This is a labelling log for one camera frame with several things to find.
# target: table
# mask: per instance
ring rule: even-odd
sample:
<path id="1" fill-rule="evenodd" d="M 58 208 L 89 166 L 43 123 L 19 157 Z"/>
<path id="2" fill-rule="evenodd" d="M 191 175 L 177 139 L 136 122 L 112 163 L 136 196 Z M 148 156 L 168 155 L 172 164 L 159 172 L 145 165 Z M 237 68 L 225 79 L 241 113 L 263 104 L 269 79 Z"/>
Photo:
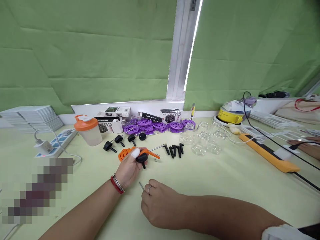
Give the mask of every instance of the table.
<path id="1" fill-rule="evenodd" d="M 199 118 L 195 121 L 211 122 L 211 119 Z M 282 131 L 254 120 L 251 122 L 270 133 Z M 319 125 L 303 125 L 306 128 L 320 129 Z M 70 126 L 63 126 L 56 133 L 67 128 Z M 10 183 L 3 185 L 4 190 L 0 196 L 2 199 L 10 199 L 8 196 L 11 194 L 19 198 L 19 190 L 25 189 L 25 183 L 36 179 L 38 166 L 43 159 L 34 158 L 36 150 L 33 149 L 35 143 L 32 134 L 22 135 L 16 129 L 0 129 L 0 136 L 1 183 Z M 117 154 L 112 151 L 105 152 L 103 145 L 115 136 L 116 134 L 104 134 L 103 142 L 95 147 L 88 146 L 81 136 L 75 136 L 66 149 L 70 153 L 80 155 L 83 161 L 74 167 L 74 173 L 69 175 L 68 183 L 63 184 L 61 193 L 57 193 L 57 198 L 61 199 L 55 201 L 55 207 L 45 209 L 44 214 L 50 216 L 32 217 L 32 224 L 20 225 L 10 240 L 38 239 L 58 219 L 107 181 L 120 162 Z M 51 140 L 53 134 L 40 133 L 39 137 Z M 232 139 L 241 142 L 236 135 L 233 135 Z M 274 137 L 274 140 L 285 144 L 277 137 Z M 133 146 L 127 139 L 123 142 L 126 148 Z M 149 136 L 145 141 L 136 139 L 137 146 L 149 149 L 164 143 L 178 145 L 179 134 L 165 132 Z M 266 140 L 265 143 L 272 149 L 277 149 L 270 140 Z M 122 150 L 120 144 L 114 144 L 114 147 L 118 153 Z M 140 181 L 145 185 L 150 178 L 183 194 L 221 195 L 257 204 L 297 228 L 320 222 L 320 193 L 295 175 L 282 173 L 246 144 L 234 144 L 226 140 L 223 152 L 219 155 L 208 153 L 204 157 L 193 154 L 189 146 L 184 147 L 181 159 L 172 159 L 164 148 L 154 152 L 159 154 L 161 159 L 154 162 L 154 159 L 149 157 L 147 169 L 141 171 L 137 181 L 121 197 L 97 239 L 212 239 L 210 236 L 189 230 L 171 231 L 153 227 L 141 211 L 142 189 L 138 184 Z M 320 167 L 320 162 L 307 154 L 302 152 L 300 156 Z M 296 157 L 291 161 L 301 168 L 299 173 L 302 176 L 320 186 L 318 170 Z M 9 228 L 10 225 L 2 224 L 0 237 L 4 237 Z"/>

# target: clear glass cup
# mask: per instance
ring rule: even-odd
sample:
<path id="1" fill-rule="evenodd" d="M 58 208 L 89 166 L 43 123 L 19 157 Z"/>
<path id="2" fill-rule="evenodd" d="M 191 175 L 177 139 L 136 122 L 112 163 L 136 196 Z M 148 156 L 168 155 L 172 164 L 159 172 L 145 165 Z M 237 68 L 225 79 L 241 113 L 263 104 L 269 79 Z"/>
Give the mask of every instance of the clear glass cup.
<path id="1" fill-rule="evenodd" d="M 204 156 L 206 154 L 207 143 L 210 138 L 210 135 L 205 131 L 202 131 L 198 136 L 193 140 L 192 151 L 198 156 Z"/>
<path id="2" fill-rule="evenodd" d="M 217 130 L 208 140 L 207 150 L 214 154 L 219 154 L 224 147 L 226 139 L 226 131 L 223 129 Z"/>
<path id="3" fill-rule="evenodd" d="M 193 138 L 198 137 L 202 131 L 207 131 L 207 129 L 208 129 L 208 123 L 200 122 L 198 125 L 198 128 L 193 132 Z"/>
<path id="4" fill-rule="evenodd" d="M 180 142 L 185 145 L 192 145 L 193 131 L 194 131 L 194 125 L 191 123 L 187 123 L 187 125 L 184 127 L 183 132 L 180 133 Z"/>
<path id="5" fill-rule="evenodd" d="M 208 128 L 208 133 L 212 136 L 217 130 L 221 128 L 221 122 L 213 121 L 212 124 Z"/>

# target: hand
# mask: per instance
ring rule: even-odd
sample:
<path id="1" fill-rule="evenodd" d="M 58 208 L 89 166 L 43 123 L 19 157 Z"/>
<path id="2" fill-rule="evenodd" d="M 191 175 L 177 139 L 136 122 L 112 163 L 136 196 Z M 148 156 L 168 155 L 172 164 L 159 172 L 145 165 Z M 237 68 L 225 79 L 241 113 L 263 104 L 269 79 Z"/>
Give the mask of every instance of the hand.
<path id="1" fill-rule="evenodd" d="M 291 145 L 296 145 L 301 142 L 296 140 L 289 140 L 288 143 Z M 304 151 L 306 154 L 310 155 L 311 157 L 320 160 L 320 146 L 304 143 L 299 145 L 298 148 Z"/>
<path id="2" fill-rule="evenodd" d="M 186 216 L 184 207 L 186 198 L 186 195 L 179 194 L 172 188 L 150 179 L 142 193 L 141 209 L 155 227 L 172 230 L 183 229 L 183 221 Z"/>
<path id="3" fill-rule="evenodd" d="M 142 164 L 138 163 L 134 157 L 130 154 L 135 150 L 140 149 L 147 149 L 146 147 L 137 147 L 134 148 L 120 163 L 118 170 L 116 171 L 116 178 L 119 181 L 121 187 L 126 189 L 129 187 L 133 181 L 137 178 L 140 169 L 142 168 Z"/>
<path id="4" fill-rule="evenodd" d="M 307 140 L 320 143 L 320 137 L 306 137 Z"/>

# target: black plastic peg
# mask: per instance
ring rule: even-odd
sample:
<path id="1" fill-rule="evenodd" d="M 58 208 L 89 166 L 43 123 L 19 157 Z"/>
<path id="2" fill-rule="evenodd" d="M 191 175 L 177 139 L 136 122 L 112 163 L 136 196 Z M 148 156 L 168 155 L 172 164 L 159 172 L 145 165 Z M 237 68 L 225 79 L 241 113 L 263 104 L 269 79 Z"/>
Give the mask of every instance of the black plastic peg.
<path id="1" fill-rule="evenodd" d="M 140 139 L 141 141 L 146 140 L 146 138 L 147 138 L 147 135 L 146 135 L 145 133 L 140 133 L 140 134 L 139 134 L 139 139 Z"/>
<path id="2" fill-rule="evenodd" d="M 172 145 L 172 150 L 173 150 L 173 155 L 176 156 L 177 155 L 176 145 Z"/>
<path id="3" fill-rule="evenodd" d="M 170 155 L 170 152 L 169 152 L 169 149 L 168 149 L 167 145 L 164 145 L 163 147 L 166 149 L 167 154 Z"/>
<path id="4" fill-rule="evenodd" d="M 174 158 L 174 155 L 173 155 L 173 151 L 172 151 L 172 147 L 171 147 L 171 146 L 169 147 L 169 150 L 170 150 L 170 153 L 171 153 L 171 157 Z"/>
<path id="5" fill-rule="evenodd" d="M 118 136 L 114 139 L 114 141 L 115 141 L 116 143 L 121 143 L 121 145 L 124 147 L 124 144 L 123 144 L 122 140 L 123 140 L 123 137 L 122 137 L 121 135 L 118 135 Z"/>
<path id="6" fill-rule="evenodd" d="M 131 135 L 129 135 L 129 137 L 128 137 L 128 141 L 129 141 L 129 142 L 132 142 L 133 145 L 136 147 L 137 145 L 136 145 L 136 143 L 134 142 L 135 139 L 136 139 L 136 136 L 135 136 L 134 134 L 131 134 Z"/>
<path id="7" fill-rule="evenodd" d="M 114 148 L 112 148 L 112 143 L 111 143 L 111 142 L 106 142 L 106 143 L 104 144 L 103 149 L 104 149 L 105 151 L 108 151 L 109 149 L 111 149 L 112 151 L 117 152 L 117 150 L 115 150 Z"/>
<path id="8" fill-rule="evenodd" d="M 180 145 L 181 153 L 183 154 L 183 146 L 184 145 L 183 145 L 183 143 L 180 143 L 179 145 Z"/>
<path id="9" fill-rule="evenodd" d="M 146 169 L 145 161 L 148 160 L 148 155 L 146 153 L 142 153 L 140 156 L 136 158 L 136 161 L 142 163 L 143 169 Z"/>
<path id="10" fill-rule="evenodd" d="M 179 154 L 179 158 L 181 158 L 181 149 L 180 149 L 180 146 L 176 146 L 176 149 L 178 149 L 178 154 Z"/>

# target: bracelet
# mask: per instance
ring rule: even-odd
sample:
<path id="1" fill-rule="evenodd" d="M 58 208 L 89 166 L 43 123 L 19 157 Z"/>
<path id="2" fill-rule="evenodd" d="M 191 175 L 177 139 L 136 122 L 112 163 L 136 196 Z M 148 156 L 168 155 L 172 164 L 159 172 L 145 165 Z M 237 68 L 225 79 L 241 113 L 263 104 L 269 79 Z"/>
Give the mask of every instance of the bracelet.
<path id="1" fill-rule="evenodd" d="M 113 174 L 113 176 L 111 176 L 110 180 L 111 180 L 113 186 L 116 188 L 116 190 L 117 190 L 120 194 L 122 194 L 122 193 L 125 192 L 124 189 L 123 189 L 123 187 L 121 187 L 119 181 L 117 180 L 115 173 Z"/>

